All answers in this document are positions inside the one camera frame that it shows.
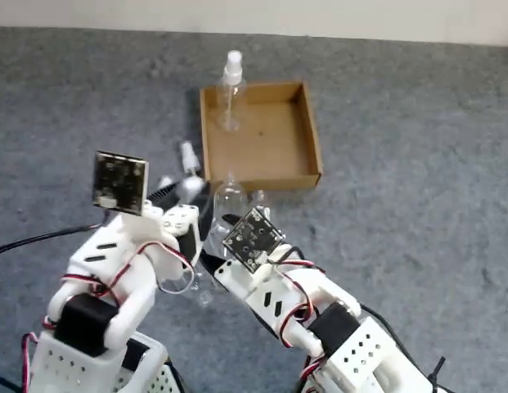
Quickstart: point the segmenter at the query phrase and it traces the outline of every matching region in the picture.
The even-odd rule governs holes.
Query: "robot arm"
[[[309,359],[298,392],[451,393],[431,382],[357,299],[332,282],[256,210],[231,230],[228,261],[203,265],[284,346]]]
[[[105,152],[95,175],[94,204],[119,214],[71,256],[25,363],[23,393],[184,393],[166,348],[137,328],[157,289],[190,287],[212,215],[210,185],[190,179],[183,199],[184,181],[145,199],[147,163]]]

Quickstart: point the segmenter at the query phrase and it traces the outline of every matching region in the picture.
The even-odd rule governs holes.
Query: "clear plastic bottle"
[[[227,259],[227,249],[222,242],[232,229],[223,219],[224,215],[238,215],[242,217],[248,212],[248,196],[245,189],[238,183],[232,172],[227,180],[219,185],[214,194],[214,220],[207,241],[208,252],[220,258]]]
[[[242,60],[241,52],[228,53],[227,64],[218,86],[218,125],[229,132],[241,127],[245,105],[246,82],[243,79]]]
[[[268,221],[273,223],[273,211],[265,191],[257,190],[252,192],[252,207],[263,213]]]

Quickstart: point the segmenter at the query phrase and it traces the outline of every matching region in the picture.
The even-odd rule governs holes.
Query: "perforated plastic part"
[[[176,379],[173,377],[172,369],[167,364],[159,371],[147,393],[182,393]]]
[[[115,379],[115,386],[112,391],[116,393],[123,389],[132,379],[132,375],[133,373],[131,371],[128,371],[125,368],[121,368],[119,370],[119,374],[117,374],[117,378]]]
[[[330,357],[326,368],[338,376],[347,391],[359,391],[381,362],[396,348],[393,340],[372,318]]]
[[[113,391],[124,349],[97,358],[42,332],[32,362],[30,393],[106,393]]]

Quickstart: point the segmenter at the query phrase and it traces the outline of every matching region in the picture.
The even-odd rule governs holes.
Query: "brown box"
[[[241,130],[217,125],[217,89],[200,91],[205,178],[212,184],[231,170],[247,191],[295,190],[317,185],[321,150],[309,92],[299,82],[249,84]]]

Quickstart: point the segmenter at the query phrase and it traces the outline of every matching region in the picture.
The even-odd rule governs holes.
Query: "gray carpet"
[[[272,196],[310,259],[384,314],[427,372],[457,393],[508,391],[508,49],[328,38],[0,29],[0,245],[95,222],[96,149],[142,156],[151,182],[200,149],[197,88],[223,56],[249,80],[305,79],[325,175]],[[20,380],[87,235],[0,257],[0,373]],[[303,362],[226,294],[201,310],[160,296],[142,331],[194,392],[290,391]]]

